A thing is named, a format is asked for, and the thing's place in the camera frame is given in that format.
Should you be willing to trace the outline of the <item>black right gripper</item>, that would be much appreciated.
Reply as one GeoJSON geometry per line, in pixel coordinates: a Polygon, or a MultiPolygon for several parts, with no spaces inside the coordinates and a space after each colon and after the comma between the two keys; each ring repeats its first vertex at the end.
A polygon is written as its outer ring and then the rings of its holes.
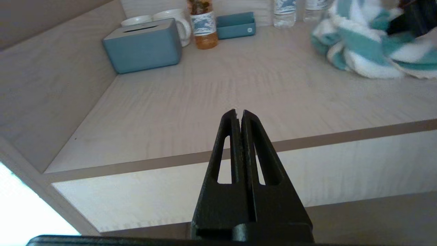
{"type": "Polygon", "coordinates": [[[388,35],[409,32],[414,37],[421,37],[436,28],[436,0],[400,0],[398,7],[403,14],[389,23],[388,35]]]}

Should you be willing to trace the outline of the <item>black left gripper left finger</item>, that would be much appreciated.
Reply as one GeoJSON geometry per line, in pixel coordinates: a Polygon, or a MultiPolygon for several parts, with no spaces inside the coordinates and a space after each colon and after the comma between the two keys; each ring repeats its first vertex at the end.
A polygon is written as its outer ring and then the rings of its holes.
{"type": "Polygon", "coordinates": [[[191,222],[192,237],[231,237],[249,222],[247,167],[236,110],[223,114],[191,222]],[[218,182],[226,137],[230,138],[231,183],[218,182]]]}

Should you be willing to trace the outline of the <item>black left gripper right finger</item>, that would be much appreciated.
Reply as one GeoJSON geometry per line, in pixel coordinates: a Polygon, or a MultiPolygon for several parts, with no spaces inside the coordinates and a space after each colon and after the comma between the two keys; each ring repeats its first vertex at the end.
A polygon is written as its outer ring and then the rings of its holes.
{"type": "Polygon", "coordinates": [[[259,223],[312,222],[260,119],[245,110],[241,121],[249,205],[259,223]]]}

